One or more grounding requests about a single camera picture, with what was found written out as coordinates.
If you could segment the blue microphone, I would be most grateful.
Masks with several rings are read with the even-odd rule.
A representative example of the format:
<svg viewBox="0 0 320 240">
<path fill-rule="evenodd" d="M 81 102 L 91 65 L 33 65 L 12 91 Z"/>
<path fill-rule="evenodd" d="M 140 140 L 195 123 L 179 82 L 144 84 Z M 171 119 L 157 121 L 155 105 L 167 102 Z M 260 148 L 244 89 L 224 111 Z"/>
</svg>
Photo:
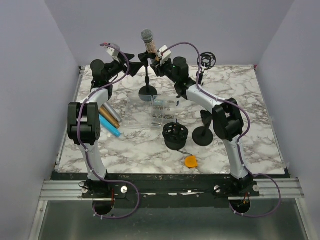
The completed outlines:
<svg viewBox="0 0 320 240">
<path fill-rule="evenodd" d="M 100 124 L 108 130 L 112 135 L 119 138 L 121 136 L 121 133 L 118 131 L 117 128 L 115 128 L 108 120 L 106 120 L 101 114 L 99 114 L 99 120 Z"/>
</svg>

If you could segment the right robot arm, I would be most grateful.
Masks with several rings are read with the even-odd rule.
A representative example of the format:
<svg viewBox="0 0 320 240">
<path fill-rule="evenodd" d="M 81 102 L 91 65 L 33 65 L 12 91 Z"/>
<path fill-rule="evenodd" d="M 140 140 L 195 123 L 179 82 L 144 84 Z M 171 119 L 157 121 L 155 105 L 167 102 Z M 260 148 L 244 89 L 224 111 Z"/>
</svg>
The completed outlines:
<svg viewBox="0 0 320 240">
<path fill-rule="evenodd" d="M 174 83 L 178 97 L 205 109 L 204 113 L 208 115 L 216 136 L 223 141 L 227 152 L 230 175 L 234 179 L 230 183 L 230 191 L 236 196 L 243 195 L 248 190 L 247 183 L 252 174 L 245 164 L 242 144 L 242 137 L 247 133 L 243 131 L 242 113 L 245 111 L 234 98 L 219 98 L 201 87 L 203 72 L 209 70 L 209 66 L 198 64 L 196 80 L 190 77 L 189 65 L 184 57 L 168 58 L 166 61 L 161 58 L 151 68 L 156 76 L 167 77 Z"/>
</svg>

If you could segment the black tripod shock mount stand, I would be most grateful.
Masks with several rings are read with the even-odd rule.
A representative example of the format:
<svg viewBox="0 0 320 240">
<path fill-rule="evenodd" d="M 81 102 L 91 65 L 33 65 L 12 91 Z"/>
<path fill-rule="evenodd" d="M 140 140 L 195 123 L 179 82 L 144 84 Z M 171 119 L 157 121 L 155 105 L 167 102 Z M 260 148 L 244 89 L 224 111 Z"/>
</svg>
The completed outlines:
<svg viewBox="0 0 320 240">
<path fill-rule="evenodd" d="M 189 65 L 184 57 L 176 57 L 173 60 L 173 72 L 177 74 L 174 88 L 179 97 L 190 100 L 212 113 L 218 102 L 210 96 L 210 93 L 201 87 L 203 73 L 210 70 L 216 64 L 216 57 L 211 52 L 204 52 L 198 57 L 200 73 L 197 73 L 198 83 L 189 77 Z"/>
</svg>

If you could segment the glitter microphone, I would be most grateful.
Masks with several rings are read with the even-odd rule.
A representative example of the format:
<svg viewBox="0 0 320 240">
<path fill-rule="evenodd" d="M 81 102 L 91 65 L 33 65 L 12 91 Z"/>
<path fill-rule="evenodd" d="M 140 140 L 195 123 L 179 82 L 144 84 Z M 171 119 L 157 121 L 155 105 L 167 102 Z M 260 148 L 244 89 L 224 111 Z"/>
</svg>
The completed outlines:
<svg viewBox="0 0 320 240">
<path fill-rule="evenodd" d="M 150 29 L 144 29 L 141 34 L 141 39 L 143 40 L 146 50 L 149 54 L 155 54 L 155 58 L 153 60 L 153 62 L 158 62 L 159 61 L 159 57 L 158 57 L 158 51 L 156 48 L 156 44 L 154 41 L 154 35 L 153 32 Z"/>
</svg>

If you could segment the silver microphone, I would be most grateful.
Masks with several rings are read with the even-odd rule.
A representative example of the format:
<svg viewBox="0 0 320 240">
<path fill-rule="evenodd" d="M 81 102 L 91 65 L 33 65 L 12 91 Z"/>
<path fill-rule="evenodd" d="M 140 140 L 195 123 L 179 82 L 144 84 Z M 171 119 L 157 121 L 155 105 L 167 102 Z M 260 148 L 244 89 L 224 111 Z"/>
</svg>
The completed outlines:
<svg viewBox="0 0 320 240">
<path fill-rule="evenodd" d="M 105 107 L 105 109 L 112 115 L 112 117 L 117 120 L 118 123 L 122 122 L 122 119 L 120 117 L 120 115 L 116 112 L 116 110 L 108 103 L 105 102 L 103 104 L 103 106 Z"/>
</svg>

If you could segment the shock mount round base stand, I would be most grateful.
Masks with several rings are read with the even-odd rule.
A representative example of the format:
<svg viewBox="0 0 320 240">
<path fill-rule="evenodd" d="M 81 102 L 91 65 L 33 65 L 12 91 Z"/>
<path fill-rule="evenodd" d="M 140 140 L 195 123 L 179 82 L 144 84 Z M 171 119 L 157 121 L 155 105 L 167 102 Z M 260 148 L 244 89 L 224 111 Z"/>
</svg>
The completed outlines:
<svg viewBox="0 0 320 240">
<path fill-rule="evenodd" d="M 164 143 L 170 150 L 181 150 L 186 145 L 188 135 L 189 130 L 178 122 L 170 122 L 163 126 Z"/>
</svg>

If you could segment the gold microphone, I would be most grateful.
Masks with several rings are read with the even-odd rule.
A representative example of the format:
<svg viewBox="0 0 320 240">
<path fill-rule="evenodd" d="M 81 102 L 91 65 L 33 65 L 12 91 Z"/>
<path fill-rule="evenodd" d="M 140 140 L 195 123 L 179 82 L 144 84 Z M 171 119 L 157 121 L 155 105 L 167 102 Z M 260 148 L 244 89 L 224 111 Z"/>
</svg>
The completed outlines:
<svg viewBox="0 0 320 240">
<path fill-rule="evenodd" d="M 119 122 L 111 115 L 111 113 L 104 106 L 100 107 L 99 112 L 116 129 L 120 128 Z"/>
</svg>

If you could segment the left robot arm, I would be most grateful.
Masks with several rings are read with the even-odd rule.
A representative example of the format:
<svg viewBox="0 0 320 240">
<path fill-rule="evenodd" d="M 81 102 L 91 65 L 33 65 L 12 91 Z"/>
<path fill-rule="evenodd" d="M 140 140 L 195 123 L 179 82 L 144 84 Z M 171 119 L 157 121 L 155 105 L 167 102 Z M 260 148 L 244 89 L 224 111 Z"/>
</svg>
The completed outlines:
<svg viewBox="0 0 320 240">
<path fill-rule="evenodd" d="M 101 136 L 99 109 L 113 94 L 114 77 L 123 72 L 135 76 L 143 66 L 142 62 L 131 62 L 135 57 L 130 53 L 119 53 L 111 63 L 100 59 L 91 62 L 92 82 L 90 94 L 83 100 L 68 104 L 67 135 L 80 149 L 87 168 L 87 178 L 95 181 L 93 191 L 101 198 L 107 197 L 111 185 L 103 179 L 107 170 L 99 151 Z"/>
</svg>

